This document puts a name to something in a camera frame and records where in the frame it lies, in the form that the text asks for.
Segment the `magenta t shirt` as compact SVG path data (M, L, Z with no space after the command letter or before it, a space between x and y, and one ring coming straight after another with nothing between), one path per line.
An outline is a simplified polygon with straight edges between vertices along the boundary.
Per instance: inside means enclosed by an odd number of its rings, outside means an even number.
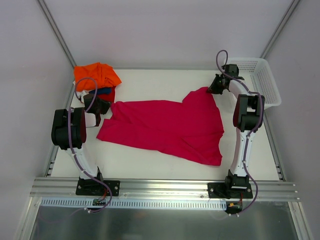
M181 102L117 101L97 134L104 142L220 166L224 127L219 108L207 87L191 91Z

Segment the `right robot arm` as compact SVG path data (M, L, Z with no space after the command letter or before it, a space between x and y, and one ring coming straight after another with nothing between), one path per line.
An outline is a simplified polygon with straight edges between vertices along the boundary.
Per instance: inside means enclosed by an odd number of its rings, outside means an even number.
M262 126L265 98L258 92L249 90L244 78L239 76L236 64L225 64L219 68L207 92L213 95L227 90L236 97L233 126L236 129L234 157L224 182L207 185L210 198L252 199L253 192L249 173L250 155L256 132Z

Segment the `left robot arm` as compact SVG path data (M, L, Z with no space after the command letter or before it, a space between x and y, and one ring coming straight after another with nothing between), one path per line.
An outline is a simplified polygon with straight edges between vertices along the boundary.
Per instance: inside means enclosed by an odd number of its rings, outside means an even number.
M111 102L93 94L86 94L82 100L84 107L55 110L51 140L72 158L79 172L80 187L87 185L93 195L99 195L104 191L105 184L99 167L86 147L87 129L100 125L101 116L108 112Z

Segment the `red folded t shirt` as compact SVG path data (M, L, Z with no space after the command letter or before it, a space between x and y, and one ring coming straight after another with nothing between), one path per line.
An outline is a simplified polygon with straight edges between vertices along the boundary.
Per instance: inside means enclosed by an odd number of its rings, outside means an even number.
M111 92L109 94L103 93L103 94L98 94L97 95L101 100L107 101L114 103L115 102L115 96L116 96L116 91L114 88L111 89Z

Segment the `blue folded t shirt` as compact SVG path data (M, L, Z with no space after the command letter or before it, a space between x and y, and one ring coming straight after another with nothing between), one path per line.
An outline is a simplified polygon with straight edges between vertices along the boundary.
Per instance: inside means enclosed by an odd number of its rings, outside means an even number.
M88 93L92 95L96 94L98 96L98 95L109 95L112 93L112 91L113 91L112 87L103 87L103 88L98 88L97 90L90 90Z

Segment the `orange folded t shirt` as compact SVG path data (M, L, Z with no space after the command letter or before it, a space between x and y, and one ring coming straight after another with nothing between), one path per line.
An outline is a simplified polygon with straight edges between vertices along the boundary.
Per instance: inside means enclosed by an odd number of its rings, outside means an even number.
M76 66L73 70L76 91L91 91L96 88L112 88L122 83L113 67L105 63L93 63L85 66Z

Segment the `white plastic basket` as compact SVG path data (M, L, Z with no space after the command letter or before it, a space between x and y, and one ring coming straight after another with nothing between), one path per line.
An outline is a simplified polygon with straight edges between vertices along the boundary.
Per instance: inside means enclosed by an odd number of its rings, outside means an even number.
M277 107L282 103L281 96L269 63L263 58L230 57L228 64L237 65L239 76L252 92L259 92L265 98L265 107Z

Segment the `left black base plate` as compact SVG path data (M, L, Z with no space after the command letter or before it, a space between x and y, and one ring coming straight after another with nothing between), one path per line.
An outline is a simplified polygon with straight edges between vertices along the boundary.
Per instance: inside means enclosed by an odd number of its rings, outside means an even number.
M103 195L110 196L119 196L120 191L120 181L118 180L104 180L105 187L101 183L94 181L93 179L82 179L79 178L77 182L77 187L75 194L77 196L95 196L102 197Z

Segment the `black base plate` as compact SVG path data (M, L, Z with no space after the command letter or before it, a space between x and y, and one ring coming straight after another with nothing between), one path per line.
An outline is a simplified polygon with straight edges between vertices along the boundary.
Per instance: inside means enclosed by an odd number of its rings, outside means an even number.
M227 186L224 182L209 182L207 184L208 196L211 199L252 199L251 184L245 186Z
M82 179L79 178L77 182L77 187L75 194L77 196L95 196L102 197L103 195L110 196L119 196L120 191L120 181L118 180L104 180L105 187L101 183L94 181L93 179Z

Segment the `aluminium mounting rail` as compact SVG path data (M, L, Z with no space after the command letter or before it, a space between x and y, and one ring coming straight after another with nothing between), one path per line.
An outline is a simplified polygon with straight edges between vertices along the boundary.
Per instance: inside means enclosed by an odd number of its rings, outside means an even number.
M155 200L208 200L207 180L119 179L117 198ZM78 179L63 177L37 177L32 185L31 197L76 196ZM301 195L295 183L288 181L258 181L251 185L257 201L300 202Z

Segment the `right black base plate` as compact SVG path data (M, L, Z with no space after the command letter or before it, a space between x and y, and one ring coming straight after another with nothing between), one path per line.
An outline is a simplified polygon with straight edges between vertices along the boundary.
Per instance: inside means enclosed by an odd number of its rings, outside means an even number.
M211 199L252 199L251 184L245 186L227 186L224 182L209 182L207 184L208 196Z

